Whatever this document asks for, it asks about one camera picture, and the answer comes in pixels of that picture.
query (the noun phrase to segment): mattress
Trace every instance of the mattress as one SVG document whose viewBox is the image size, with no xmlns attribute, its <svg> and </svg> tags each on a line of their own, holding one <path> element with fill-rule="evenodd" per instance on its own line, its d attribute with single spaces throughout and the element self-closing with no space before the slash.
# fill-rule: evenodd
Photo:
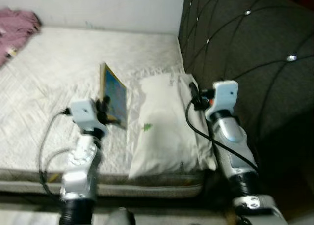
<svg viewBox="0 0 314 225">
<path fill-rule="evenodd" d="M 97 98 L 102 62 L 128 89 L 128 129 L 108 127 L 99 168 L 100 189 L 105 185 L 107 189 L 100 190 L 100 194 L 118 194 L 108 187 L 126 184 L 139 190 L 146 186 L 153 190 L 170 186 L 171 190 L 182 185 L 200 190 L 199 175 L 164 175 L 137 182 L 127 179 L 139 132 L 138 81 L 154 74 L 184 72 L 177 38 L 43 27 L 13 60 L 0 68 L 0 191 L 42 192 L 37 156 L 50 118 L 73 100 Z M 78 136 L 79 128 L 70 117 L 58 117 L 47 138 L 43 160 L 60 149 L 74 147 Z M 55 157 L 50 174 L 63 172 L 65 162 L 66 154 Z M 52 187 L 57 190 L 59 182 L 60 176 Z"/>
</svg>

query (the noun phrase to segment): book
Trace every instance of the book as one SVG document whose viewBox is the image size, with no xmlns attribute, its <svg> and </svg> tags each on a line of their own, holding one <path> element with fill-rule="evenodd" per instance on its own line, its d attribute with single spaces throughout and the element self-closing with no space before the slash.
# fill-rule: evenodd
<svg viewBox="0 0 314 225">
<path fill-rule="evenodd" d="M 107 117 L 109 120 L 118 120 L 119 126 L 127 127 L 127 89 L 106 63 L 100 65 L 100 96 L 102 102 L 109 97 Z"/>
</svg>

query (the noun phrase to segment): pink towel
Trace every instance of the pink towel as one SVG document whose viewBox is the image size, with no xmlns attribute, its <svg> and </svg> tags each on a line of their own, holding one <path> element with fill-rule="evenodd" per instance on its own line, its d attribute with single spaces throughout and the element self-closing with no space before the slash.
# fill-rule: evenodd
<svg viewBox="0 0 314 225">
<path fill-rule="evenodd" d="M 0 10 L 0 66 L 39 31 L 40 22 L 34 13 L 21 10 Z"/>
</svg>

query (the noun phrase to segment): tufted headboard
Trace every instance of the tufted headboard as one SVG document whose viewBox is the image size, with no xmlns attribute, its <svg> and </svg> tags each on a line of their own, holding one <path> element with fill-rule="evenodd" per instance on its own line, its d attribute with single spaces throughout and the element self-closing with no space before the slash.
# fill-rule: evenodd
<svg viewBox="0 0 314 225">
<path fill-rule="evenodd" d="M 313 15 L 289 0 L 184 0 L 185 71 L 200 88 L 239 83 L 235 112 L 269 176 L 312 152 Z"/>
</svg>

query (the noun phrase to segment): pillowcase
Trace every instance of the pillowcase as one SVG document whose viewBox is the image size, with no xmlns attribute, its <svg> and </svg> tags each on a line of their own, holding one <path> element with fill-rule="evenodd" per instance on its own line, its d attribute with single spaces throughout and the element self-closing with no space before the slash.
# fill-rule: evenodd
<svg viewBox="0 0 314 225">
<path fill-rule="evenodd" d="M 139 176 L 216 170 L 212 144 L 196 134 L 185 120 L 191 100 L 192 75 L 166 73 L 140 82 L 145 101 L 140 109 L 141 127 L 129 178 Z M 202 111 L 189 110 L 191 123 L 208 134 Z"/>
</svg>

